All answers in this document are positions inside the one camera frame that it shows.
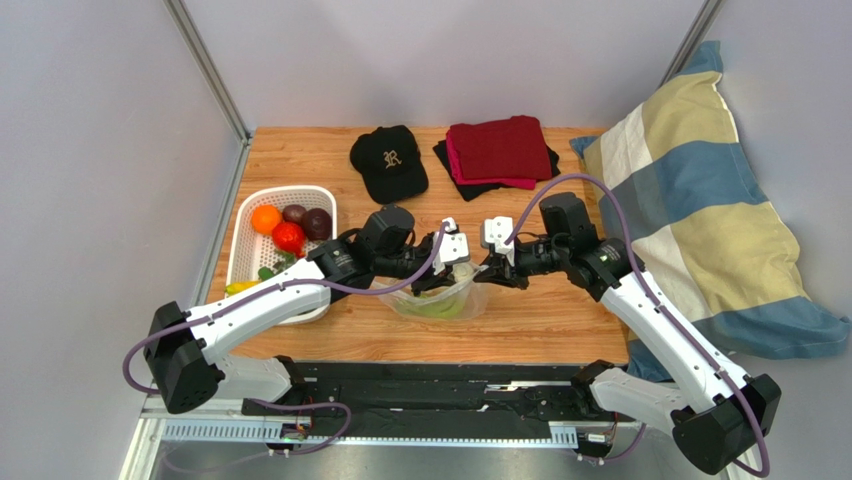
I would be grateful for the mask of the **clear polka dot zip bag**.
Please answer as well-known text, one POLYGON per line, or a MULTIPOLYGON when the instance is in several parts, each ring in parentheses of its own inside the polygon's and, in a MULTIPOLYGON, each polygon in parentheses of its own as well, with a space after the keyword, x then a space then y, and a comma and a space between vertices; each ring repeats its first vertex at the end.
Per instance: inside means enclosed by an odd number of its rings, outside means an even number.
POLYGON ((378 296, 378 299, 397 315, 412 320, 470 320, 482 315, 489 303, 488 286, 474 282, 484 270, 472 262, 453 266, 450 286, 422 292, 419 296, 410 287, 378 296))

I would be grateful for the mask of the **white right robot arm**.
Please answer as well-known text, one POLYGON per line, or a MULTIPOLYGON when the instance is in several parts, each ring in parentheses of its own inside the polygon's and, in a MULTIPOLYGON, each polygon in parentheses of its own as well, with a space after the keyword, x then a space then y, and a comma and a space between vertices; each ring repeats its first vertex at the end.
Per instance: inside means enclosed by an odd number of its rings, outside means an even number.
POLYGON ((781 399, 768 375, 749 375, 714 347, 663 294, 649 271, 630 258, 625 243, 602 239, 586 206, 573 193, 538 203, 546 232, 516 239, 509 217, 480 228, 488 255, 478 283, 525 289, 532 276, 561 272, 617 316, 671 376, 654 383, 603 360, 571 380, 573 402, 584 415, 624 414, 667 433, 698 470, 714 475, 761 448, 781 399))

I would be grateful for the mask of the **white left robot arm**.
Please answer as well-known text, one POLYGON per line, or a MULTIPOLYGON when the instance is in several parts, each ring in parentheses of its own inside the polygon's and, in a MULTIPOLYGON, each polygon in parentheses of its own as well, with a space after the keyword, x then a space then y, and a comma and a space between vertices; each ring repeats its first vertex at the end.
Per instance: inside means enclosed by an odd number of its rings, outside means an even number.
POLYGON ((326 240, 268 280, 217 302, 182 309, 176 302, 154 313, 148 337, 132 348, 142 354, 158 396, 170 414, 195 410, 215 397, 274 402, 292 388, 295 374, 282 359, 233 356, 245 341, 282 322, 349 296, 380 296, 377 277, 416 292, 446 283, 451 267, 469 258, 466 236, 446 218, 419 244, 410 240, 412 214, 388 205, 365 224, 326 240))

